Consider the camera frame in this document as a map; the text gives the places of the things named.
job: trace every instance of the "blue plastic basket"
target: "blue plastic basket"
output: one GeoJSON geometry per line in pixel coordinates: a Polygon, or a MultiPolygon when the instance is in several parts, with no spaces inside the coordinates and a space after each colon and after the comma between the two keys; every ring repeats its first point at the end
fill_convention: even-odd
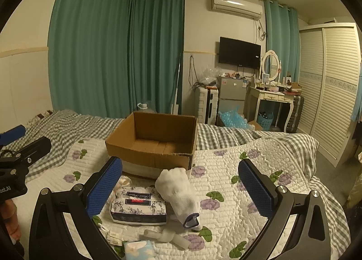
{"type": "Polygon", "coordinates": [[[258,117],[256,118],[256,122],[263,128],[263,130],[268,131],[270,129],[270,126],[272,125],[274,114],[267,113],[268,118],[264,118],[263,116],[258,114],[258,117]]]}

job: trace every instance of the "hand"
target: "hand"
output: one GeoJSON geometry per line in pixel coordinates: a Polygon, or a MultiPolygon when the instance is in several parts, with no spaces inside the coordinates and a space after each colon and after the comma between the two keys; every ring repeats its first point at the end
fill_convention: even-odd
{"type": "Polygon", "coordinates": [[[21,237],[21,231],[16,214],[16,206],[13,200],[6,200],[0,205],[0,214],[4,219],[4,223],[9,235],[16,241],[21,237]]]}

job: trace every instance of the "wardrobe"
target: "wardrobe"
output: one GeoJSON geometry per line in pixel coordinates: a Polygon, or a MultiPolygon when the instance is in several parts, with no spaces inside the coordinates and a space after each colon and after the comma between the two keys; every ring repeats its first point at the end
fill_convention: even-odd
{"type": "Polygon", "coordinates": [[[299,84],[305,98],[298,131],[319,141],[334,166],[350,157],[356,124],[351,122],[361,49],[355,23],[300,29],[299,84]]]}

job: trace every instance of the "louvered door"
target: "louvered door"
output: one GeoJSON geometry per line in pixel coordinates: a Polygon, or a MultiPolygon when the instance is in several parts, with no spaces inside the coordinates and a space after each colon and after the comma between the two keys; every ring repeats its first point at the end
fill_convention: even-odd
{"type": "Polygon", "coordinates": [[[323,76],[322,29],[300,32],[300,72],[304,105],[298,128],[310,134],[316,117],[323,76]]]}
{"type": "Polygon", "coordinates": [[[311,135],[335,159],[349,138],[361,61],[355,28],[323,28],[325,77],[311,135]]]}

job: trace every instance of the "black flat screen tv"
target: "black flat screen tv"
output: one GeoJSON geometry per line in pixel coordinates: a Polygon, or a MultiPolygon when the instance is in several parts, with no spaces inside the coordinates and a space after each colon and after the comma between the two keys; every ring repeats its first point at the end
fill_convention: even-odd
{"type": "Polygon", "coordinates": [[[220,37],[219,63],[259,69],[261,46],[220,37]]]}

